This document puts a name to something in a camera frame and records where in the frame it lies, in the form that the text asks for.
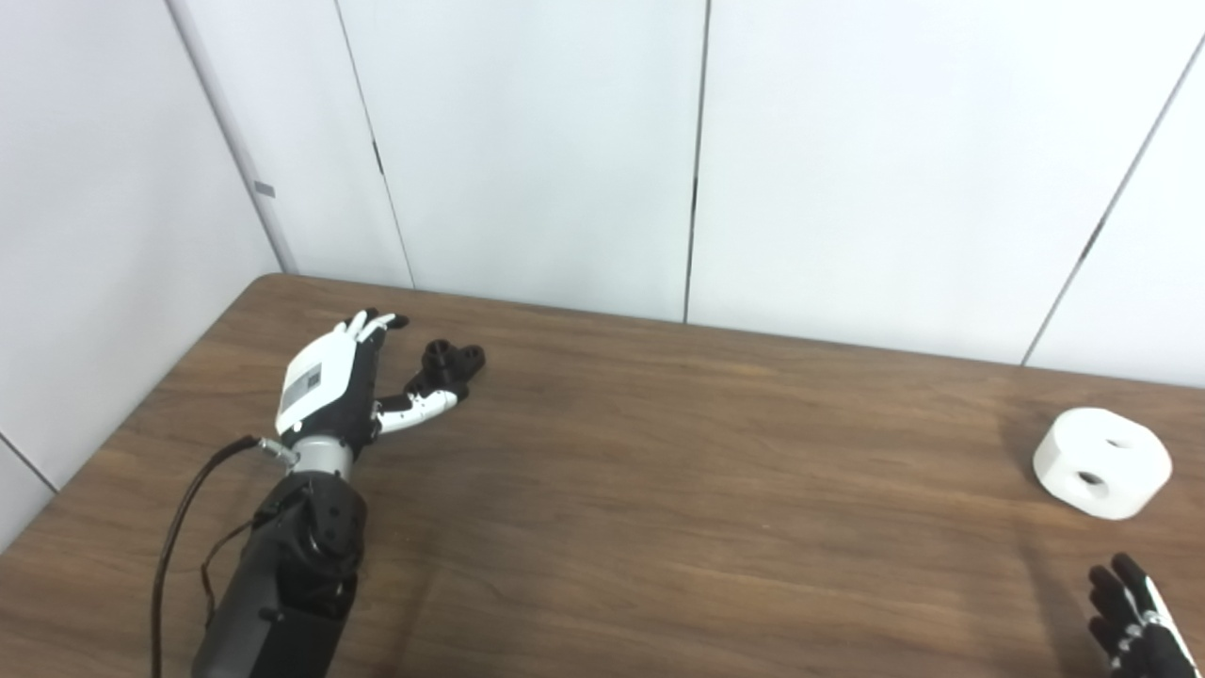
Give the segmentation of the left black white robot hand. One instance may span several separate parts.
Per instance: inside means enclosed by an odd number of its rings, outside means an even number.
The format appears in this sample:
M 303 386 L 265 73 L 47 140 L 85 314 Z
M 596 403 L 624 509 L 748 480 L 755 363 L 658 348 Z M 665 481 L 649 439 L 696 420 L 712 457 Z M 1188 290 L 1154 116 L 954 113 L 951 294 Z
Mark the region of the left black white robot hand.
M 378 395 L 380 350 L 408 318 L 357 312 L 318 336 L 286 370 L 275 430 L 284 446 L 324 437 L 362 452 L 382 434 L 417 428 L 464 402 L 486 364 L 478 344 L 427 343 L 418 372 L 395 395 Z

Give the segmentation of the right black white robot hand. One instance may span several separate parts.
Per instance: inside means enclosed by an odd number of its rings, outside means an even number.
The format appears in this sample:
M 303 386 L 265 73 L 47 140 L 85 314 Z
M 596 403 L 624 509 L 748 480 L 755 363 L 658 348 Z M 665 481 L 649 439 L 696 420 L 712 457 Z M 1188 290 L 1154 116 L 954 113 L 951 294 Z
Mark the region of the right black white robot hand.
M 1088 572 L 1097 615 L 1088 631 L 1109 660 L 1111 677 L 1201 677 L 1156 582 L 1119 552 Z

